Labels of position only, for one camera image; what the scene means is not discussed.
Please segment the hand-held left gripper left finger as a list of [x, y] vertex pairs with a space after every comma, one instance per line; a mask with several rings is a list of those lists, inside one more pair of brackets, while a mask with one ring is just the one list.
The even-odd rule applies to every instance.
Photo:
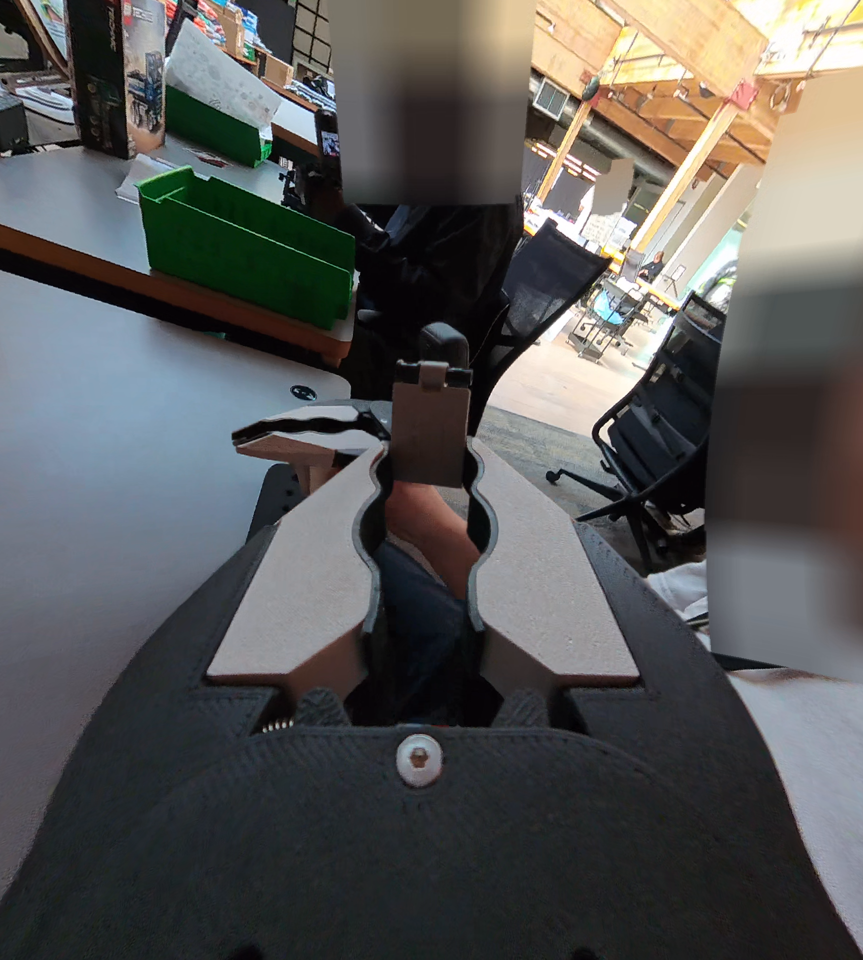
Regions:
[[374, 554], [387, 533], [387, 446], [352, 462], [275, 527], [207, 668], [224, 686], [269, 686], [297, 703], [345, 700], [366, 678], [381, 606]]

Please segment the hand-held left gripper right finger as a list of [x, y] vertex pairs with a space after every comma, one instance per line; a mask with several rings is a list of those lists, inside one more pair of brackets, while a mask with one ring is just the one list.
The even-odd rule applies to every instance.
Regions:
[[480, 674], [502, 697], [535, 690], [629, 688], [639, 669], [572, 518], [483, 442], [470, 519], [487, 540], [473, 567], [468, 612], [483, 633]]

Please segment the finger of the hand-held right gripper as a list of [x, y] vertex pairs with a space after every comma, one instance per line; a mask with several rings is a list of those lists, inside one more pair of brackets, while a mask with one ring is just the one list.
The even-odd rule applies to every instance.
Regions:
[[235, 446], [239, 454], [287, 463], [304, 492], [315, 492], [358, 457], [384, 453], [387, 446], [371, 435], [265, 435]]
[[359, 430], [380, 441], [391, 438], [391, 404], [388, 401], [314, 402], [272, 414], [233, 431], [234, 445], [247, 445], [275, 432], [286, 434], [338, 434]]

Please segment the grey curved toy panel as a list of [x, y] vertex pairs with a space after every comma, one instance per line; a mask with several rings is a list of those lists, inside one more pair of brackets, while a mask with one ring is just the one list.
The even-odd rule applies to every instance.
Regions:
[[399, 361], [389, 458], [395, 482], [463, 484], [473, 373], [442, 361]]

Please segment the person's leg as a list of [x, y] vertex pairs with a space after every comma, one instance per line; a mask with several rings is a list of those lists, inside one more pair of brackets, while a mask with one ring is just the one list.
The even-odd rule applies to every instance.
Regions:
[[387, 529], [414, 546], [458, 600], [465, 600], [469, 578], [480, 549], [468, 534], [467, 523], [446, 503], [434, 486], [394, 481], [385, 500]]

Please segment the black reclined office chair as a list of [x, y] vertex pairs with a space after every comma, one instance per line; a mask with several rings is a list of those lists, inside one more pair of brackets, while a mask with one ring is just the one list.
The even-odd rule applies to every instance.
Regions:
[[566, 476], [606, 497], [608, 506], [577, 517], [578, 522], [627, 519], [644, 571], [654, 570], [651, 546], [663, 555], [670, 546], [703, 539], [704, 528], [675, 533], [663, 519], [689, 515], [705, 506], [708, 446], [713, 400], [726, 313], [690, 292], [674, 314], [665, 339], [641, 379], [593, 426], [601, 466], [617, 480], [607, 486], [559, 468], [545, 474], [550, 484]]

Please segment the black mesh office chair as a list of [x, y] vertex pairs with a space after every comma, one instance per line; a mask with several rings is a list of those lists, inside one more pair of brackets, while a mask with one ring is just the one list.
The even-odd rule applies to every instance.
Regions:
[[468, 433], [475, 436], [496, 385], [516, 360], [608, 271], [610, 257], [580, 246], [547, 220], [523, 240], [502, 284], [495, 321], [472, 360]]

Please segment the phone on stand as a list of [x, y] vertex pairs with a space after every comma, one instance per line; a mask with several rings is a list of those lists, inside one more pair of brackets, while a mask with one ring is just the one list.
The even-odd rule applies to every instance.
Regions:
[[327, 187], [342, 194], [342, 162], [338, 118], [334, 112], [319, 109], [314, 114], [317, 153], [302, 153], [292, 160], [284, 176], [281, 203], [287, 209], [308, 214], [308, 188]]

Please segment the distant table with chairs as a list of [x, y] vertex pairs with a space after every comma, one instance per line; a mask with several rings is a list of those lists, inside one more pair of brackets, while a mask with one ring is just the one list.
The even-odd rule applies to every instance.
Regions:
[[580, 301], [581, 311], [567, 335], [577, 357], [601, 363], [609, 349], [628, 356], [633, 344], [630, 331], [639, 325], [657, 330], [678, 304], [661, 294], [643, 277], [608, 278], [595, 283]]

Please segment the small green plastic bin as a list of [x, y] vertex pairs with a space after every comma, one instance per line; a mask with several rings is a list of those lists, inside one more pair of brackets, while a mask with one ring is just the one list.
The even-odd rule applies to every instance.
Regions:
[[165, 130], [248, 168], [268, 161], [272, 133], [225, 114], [171, 85], [164, 88]]

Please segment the person's light shirt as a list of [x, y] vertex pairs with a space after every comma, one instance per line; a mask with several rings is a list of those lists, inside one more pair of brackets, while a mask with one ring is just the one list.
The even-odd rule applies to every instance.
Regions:
[[730, 684], [775, 762], [810, 859], [863, 954], [863, 685], [788, 668]]

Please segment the grey wood-edged table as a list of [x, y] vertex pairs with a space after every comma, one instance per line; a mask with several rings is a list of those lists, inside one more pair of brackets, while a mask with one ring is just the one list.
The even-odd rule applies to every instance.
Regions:
[[0, 270], [270, 354], [337, 369], [353, 315], [325, 331], [150, 270], [129, 162], [83, 147], [0, 158]]

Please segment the black toy set box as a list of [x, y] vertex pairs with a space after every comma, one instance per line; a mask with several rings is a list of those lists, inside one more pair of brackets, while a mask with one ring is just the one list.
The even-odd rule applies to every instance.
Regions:
[[168, 27], [165, 2], [65, 2], [66, 59], [85, 148], [133, 160], [164, 145]]

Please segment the small black device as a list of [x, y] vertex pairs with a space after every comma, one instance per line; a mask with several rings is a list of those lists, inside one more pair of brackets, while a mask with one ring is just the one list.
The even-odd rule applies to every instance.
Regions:
[[16, 96], [0, 96], [0, 154], [26, 154], [30, 151], [30, 132], [26, 107]]

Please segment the white wall air vent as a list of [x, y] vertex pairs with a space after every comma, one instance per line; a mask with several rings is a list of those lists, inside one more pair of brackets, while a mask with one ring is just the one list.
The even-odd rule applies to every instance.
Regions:
[[569, 104], [570, 92], [541, 74], [530, 77], [529, 90], [534, 111], [558, 122]]

